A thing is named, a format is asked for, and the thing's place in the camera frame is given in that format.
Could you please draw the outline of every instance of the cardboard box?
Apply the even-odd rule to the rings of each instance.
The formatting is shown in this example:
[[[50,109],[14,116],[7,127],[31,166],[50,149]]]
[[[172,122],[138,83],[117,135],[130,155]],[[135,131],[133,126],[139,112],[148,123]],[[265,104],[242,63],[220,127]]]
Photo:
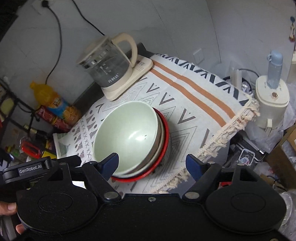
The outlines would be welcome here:
[[[296,151],[296,124],[287,129],[287,133],[265,158],[265,161],[271,166],[286,188],[296,189],[296,170],[282,149],[282,145],[286,140]]]

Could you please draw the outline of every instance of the red can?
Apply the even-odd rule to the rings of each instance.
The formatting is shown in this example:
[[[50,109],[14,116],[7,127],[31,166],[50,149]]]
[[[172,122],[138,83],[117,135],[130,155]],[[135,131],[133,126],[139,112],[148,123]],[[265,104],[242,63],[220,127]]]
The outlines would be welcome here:
[[[71,126],[63,121],[61,118],[57,117],[55,114],[51,113],[45,106],[41,105],[36,114],[39,115],[43,120],[52,124],[54,127],[62,130],[64,132],[69,132]]]

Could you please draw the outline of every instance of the blue bottle cap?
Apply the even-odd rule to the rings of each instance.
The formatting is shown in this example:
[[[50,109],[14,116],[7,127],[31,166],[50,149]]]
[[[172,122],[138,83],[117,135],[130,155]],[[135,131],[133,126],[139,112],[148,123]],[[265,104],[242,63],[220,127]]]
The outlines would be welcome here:
[[[270,52],[270,54],[267,56],[267,60],[276,66],[283,65],[283,55],[276,50],[272,50]]]

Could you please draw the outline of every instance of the red bowl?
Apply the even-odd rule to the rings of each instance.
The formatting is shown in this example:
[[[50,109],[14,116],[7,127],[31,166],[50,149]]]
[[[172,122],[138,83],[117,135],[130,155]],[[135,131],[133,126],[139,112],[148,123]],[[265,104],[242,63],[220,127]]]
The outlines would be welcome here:
[[[165,117],[155,108],[153,108],[155,110],[155,112],[159,115],[159,117],[161,118],[161,121],[163,123],[164,126],[164,130],[165,130],[165,143],[163,146],[163,149],[160,153],[160,156],[158,157],[158,159],[156,160],[156,162],[149,168],[147,169],[145,172],[141,173],[138,176],[134,176],[134,177],[130,177],[130,178],[118,178],[118,177],[111,177],[113,180],[122,182],[122,183],[129,183],[129,182],[135,182],[138,181],[142,178],[144,178],[145,176],[149,175],[151,172],[153,172],[155,170],[155,168],[158,166],[158,164],[162,161],[167,149],[168,149],[168,142],[169,142],[169,136],[170,136],[170,132],[168,129],[168,122],[165,119]]]

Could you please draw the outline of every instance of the water bottle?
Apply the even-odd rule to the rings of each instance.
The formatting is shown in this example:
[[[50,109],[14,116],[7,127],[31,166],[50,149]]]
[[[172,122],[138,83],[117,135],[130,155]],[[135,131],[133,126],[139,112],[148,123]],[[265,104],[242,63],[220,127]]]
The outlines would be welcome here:
[[[276,50],[272,50],[267,56],[267,60],[269,61],[267,85],[271,89],[277,89],[281,78],[281,69],[283,67],[283,55]]]

